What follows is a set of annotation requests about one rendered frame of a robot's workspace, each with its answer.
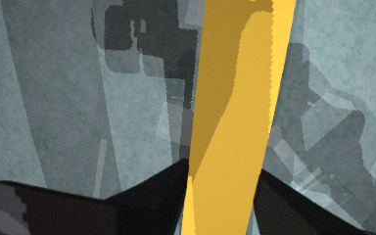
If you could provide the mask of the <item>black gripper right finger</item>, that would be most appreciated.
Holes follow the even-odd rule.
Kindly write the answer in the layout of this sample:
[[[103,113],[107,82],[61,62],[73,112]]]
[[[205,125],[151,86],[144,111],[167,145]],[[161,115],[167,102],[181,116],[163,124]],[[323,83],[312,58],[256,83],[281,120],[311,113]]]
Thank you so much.
[[[368,235],[263,168],[253,207],[259,235]]]

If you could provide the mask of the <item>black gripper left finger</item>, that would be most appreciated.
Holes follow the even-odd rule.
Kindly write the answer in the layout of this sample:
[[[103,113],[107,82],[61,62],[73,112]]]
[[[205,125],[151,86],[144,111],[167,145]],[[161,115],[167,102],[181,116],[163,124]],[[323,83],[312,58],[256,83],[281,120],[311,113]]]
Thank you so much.
[[[189,159],[112,197],[0,181],[0,235],[174,235],[184,206]]]

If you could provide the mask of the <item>yellow bar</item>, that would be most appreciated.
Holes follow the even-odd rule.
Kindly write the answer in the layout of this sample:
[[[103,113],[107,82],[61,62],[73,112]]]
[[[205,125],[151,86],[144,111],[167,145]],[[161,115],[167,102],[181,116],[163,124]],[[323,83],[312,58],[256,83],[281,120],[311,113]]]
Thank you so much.
[[[246,235],[296,0],[205,0],[181,235]]]

